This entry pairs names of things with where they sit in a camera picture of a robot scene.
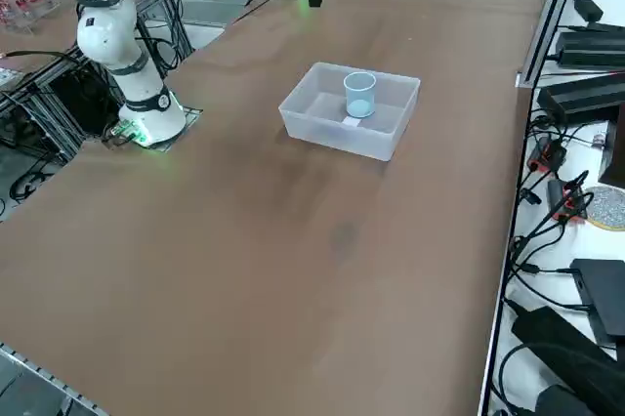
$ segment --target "brown table surface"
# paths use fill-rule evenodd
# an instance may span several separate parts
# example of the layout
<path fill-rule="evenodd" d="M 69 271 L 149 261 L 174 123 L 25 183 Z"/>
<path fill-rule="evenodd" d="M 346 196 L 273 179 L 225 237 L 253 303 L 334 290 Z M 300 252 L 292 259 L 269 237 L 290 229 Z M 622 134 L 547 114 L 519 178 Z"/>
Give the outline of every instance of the brown table surface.
<path fill-rule="evenodd" d="M 542 1 L 271 1 L 168 79 L 169 153 L 86 145 L 2 225 L 0 339 L 113 415 L 476 414 Z M 422 79 L 390 163 L 286 135 L 319 61 Z"/>

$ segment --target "clear plastic container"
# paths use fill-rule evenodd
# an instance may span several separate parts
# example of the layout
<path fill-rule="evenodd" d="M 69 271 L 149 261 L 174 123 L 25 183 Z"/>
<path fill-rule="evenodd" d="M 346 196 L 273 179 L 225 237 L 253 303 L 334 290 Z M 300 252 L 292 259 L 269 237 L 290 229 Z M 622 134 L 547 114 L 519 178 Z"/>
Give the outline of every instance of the clear plastic container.
<path fill-rule="evenodd" d="M 375 76 L 375 112 L 366 118 L 347 113 L 345 78 L 353 72 Z M 379 160 L 391 160 L 417 104 L 415 77 L 316 63 L 279 108 L 292 138 Z"/>

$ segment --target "white shelf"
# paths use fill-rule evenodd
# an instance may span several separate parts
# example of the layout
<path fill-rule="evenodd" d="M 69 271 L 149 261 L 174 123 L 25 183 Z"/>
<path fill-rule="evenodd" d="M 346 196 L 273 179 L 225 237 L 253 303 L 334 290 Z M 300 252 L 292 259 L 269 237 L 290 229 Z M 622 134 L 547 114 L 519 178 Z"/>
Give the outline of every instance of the white shelf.
<path fill-rule="evenodd" d="M 597 3 L 597 5 L 604 11 L 601 23 L 625 26 L 625 7 L 623 7 L 623 0 L 593 1 L 595 1 L 595 3 Z M 572 0 L 566 1 L 560 25 L 586 25 L 586 22 L 584 22 L 575 11 Z M 551 44 L 549 52 L 550 55 L 556 52 L 556 42 L 558 41 L 561 31 L 565 30 L 561 29 L 556 33 Z M 546 73 L 563 72 L 575 72 L 579 74 L 568 76 L 545 76 Z M 587 79 L 598 75 L 600 74 L 590 72 L 588 74 L 583 74 L 583 70 L 564 69 L 558 67 L 555 62 L 546 62 L 542 69 L 542 77 L 539 80 L 538 87 L 540 88 L 542 86 L 558 84 L 561 82 Z M 538 91 L 534 92 L 534 108 L 538 107 L 535 101 L 537 96 Z M 591 141 L 597 133 L 605 132 L 606 128 L 606 122 L 590 125 L 582 128 L 575 136 L 586 141 Z M 574 129 L 575 128 L 570 128 L 568 133 L 570 134 L 574 131 Z M 533 138 L 530 138 L 527 142 L 524 160 L 527 159 L 534 146 L 535 141 Z M 589 176 L 584 184 L 584 188 L 588 189 L 590 187 L 599 186 L 598 177 L 602 162 L 602 151 L 592 148 L 590 145 L 584 145 L 576 141 L 568 143 L 567 149 L 568 154 L 566 162 L 559 171 L 560 177 L 563 180 L 569 180 L 578 176 L 584 170 L 588 170 Z M 525 174 L 527 171 L 526 166 L 523 166 L 523 171 L 523 174 Z M 526 185 L 531 185 L 533 181 L 538 179 L 538 177 L 540 177 L 540 175 L 533 174 L 530 176 Z M 531 206 L 527 202 L 523 202 L 518 208 L 514 232 L 515 235 L 528 234 L 531 229 L 533 229 L 548 213 L 548 206 L 546 203 L 547 183 L 548 180 L 545 180 L 534 190 L 534 192 L 543 199 L 543 203 L 541 205 Z M 522 261 L 535 247 L 555 239 L 558 234 L 559 232 L 556 229 L 553 232 L 549 232 L 548 234 L 533 240 L 521 255 L 520 261 Z M 625 232 L 601 230 L 590 223 L 584 223 L 579 226 L 569 225 L 566 228 L 562 240 L 553 247 L 548 247 L 540 253 L 534 255 L 531 259 L 531 263 L 538 265 L 543 269 L 552 270 L 557 268 L 568 268 L 570 263 L 575 258 L 625 260 Z M 581 304 L 581 298 L 577 293 L 577 288 L 574 284 L 572 276 L 570 275 L 523 274 L 523 279 L 525 279 L 530 286 L 558 302 L 572 305 Z M 510 281 L 506 297 L 518 302 L 520 305 L 529 310 L 538 309 L 543 306 L 550 306 L 545 303 L 545 301 L 528 291 L 515 278 Z M 495 371 L 493 373 L 493 382 L 498 387 L 499 382 L 497 381 L 497 373 L 501 359 L 511 348 L 521 343 L 511 331 L 512 324 L 516 318 L 514 313 L 507 306 L 502 306 L 502 308 L 503 313 L 501 326 L 494 357 Z M 569 323 L 575 326 L 575 328 L 577 328 L 580 332 L 592 341 L 595 341 L 593 331 L 588 320 L 588 315 L 586 313 L 567 311 L 555 306 L 553 306 L 553 309 L 564 317 Z M 612 357 L 615 357 L 614 352 L 605 352 L 612 355 Z M 554 384 L 561 383 L 558 377 L 556 377 L 555 374 L 553 374 L 553 372 L 551 372 L 551 370 L 529 350 L 518 352 L 510 360 L 506 366 L 504 381 L 508 400 L 513 404 L 530 410 L 534 409 L 536 398 L 543 390 Z M 491 394 L 490 396 L 490 404 L 488 408 L 489 414 L 493 414 L 497 409 L 506 409 L 503 403 L 494 394 Z"/>

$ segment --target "plastic cup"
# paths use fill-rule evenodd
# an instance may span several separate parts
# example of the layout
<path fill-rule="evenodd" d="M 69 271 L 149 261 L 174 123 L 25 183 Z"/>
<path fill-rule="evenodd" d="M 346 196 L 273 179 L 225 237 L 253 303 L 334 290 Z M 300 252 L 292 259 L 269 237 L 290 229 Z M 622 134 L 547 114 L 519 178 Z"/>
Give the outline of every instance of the plastic cup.
<path fill-rule="evenodd" d="M 348 115 L 354 118 L 365 118 L 375 111 L 376 78 L 370 72 L 353 72 L 343 84 L 347 96 Z"/>

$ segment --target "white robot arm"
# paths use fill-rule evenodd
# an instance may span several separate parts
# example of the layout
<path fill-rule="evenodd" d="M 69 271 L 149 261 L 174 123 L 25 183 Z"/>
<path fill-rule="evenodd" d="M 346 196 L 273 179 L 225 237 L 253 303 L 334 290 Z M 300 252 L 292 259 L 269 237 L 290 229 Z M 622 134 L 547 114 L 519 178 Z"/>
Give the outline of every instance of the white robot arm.
<path fill-rule="evenodd" d="M 135 39 L 135 0 L 77 1 L 85 7 L 78 23 L 78 47 L 119 86 L 125 99 L 119 118 L 139 128 L 135 141 L 151 146 L 180 134 L 185 113 Z"/>

